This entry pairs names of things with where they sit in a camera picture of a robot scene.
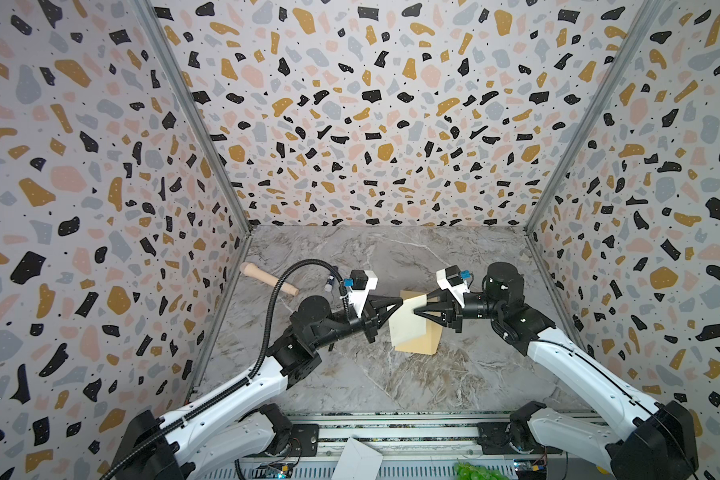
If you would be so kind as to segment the cream letter paper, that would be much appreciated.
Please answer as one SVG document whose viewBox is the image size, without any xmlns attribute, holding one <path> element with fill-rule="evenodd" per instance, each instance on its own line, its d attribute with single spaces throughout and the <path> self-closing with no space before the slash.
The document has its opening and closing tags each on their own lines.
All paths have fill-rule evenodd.
<svg viewBox="0 0 720 480">
<path fill-rule="evenodd" d="M 424 293 L 409 290 L 400 292 L 403 305 L 388 321 L 390 340 L 394 347 L 416 340 L 427 333 L 428 320 L 413 313 L 414 308 L 427 304 L 426 296 Z"/>
</svg>

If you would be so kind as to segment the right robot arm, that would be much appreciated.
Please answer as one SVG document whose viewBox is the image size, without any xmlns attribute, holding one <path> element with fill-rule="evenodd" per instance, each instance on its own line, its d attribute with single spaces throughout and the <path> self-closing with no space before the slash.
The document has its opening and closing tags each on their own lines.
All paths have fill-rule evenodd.
<svg viewBox="0 0 720 480">
<path fill-rule="evenodd" d="M 468 320 L 489 321 L 497 336 L 553 373 L 602 420 L 594 424 L 530 402 L 510 417 L 516 449 L 557 448 L 617 479 L 696 478 L 694 422 L 685 407 L 659 402 L 589 356 L 526 303 L 524 278 L 514 265 L 490 264 L 479 292 L 469 290 L 469 276 L 457 266 L 438 271 L 438 290 L 415 306 L 414 314 L 455 331 Z"/>
</svg>

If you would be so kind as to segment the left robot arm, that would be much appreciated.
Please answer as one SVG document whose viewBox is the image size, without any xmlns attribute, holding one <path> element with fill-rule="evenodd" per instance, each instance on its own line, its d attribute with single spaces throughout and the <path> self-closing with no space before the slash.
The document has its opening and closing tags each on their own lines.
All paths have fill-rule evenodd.
<svg viewBox="0 0 720 480">
<path fill-rule="evenodd" d="M 360 309 L 333 311 L 322 296 L 306 298 L 261 366 L 160 417 L 146 411 L 131 420 L 105 478 L 200 479 L 249 455 L 279 454 L 293 424 L 274 398 L 316 369 L 320 348 L 358 332 L 373 341 L 402 304 L 372 295 Z"/>
</svg>

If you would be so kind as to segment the yellow paper envelope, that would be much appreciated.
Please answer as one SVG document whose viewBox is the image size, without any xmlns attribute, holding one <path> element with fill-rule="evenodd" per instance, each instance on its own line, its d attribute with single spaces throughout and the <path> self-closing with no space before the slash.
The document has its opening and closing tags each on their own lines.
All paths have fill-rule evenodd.
<svg viewBox="0 0 720 480">
<path fill-rule="evenodd" d="M 434 355 L 437 351 L 443 327 L 414 313 L 415 308 L 427 304 L 427 295 L 401 290 L 403 305 L 388 321 L 390 340 L 396 351 L 421 355 Z"/>
</svg>

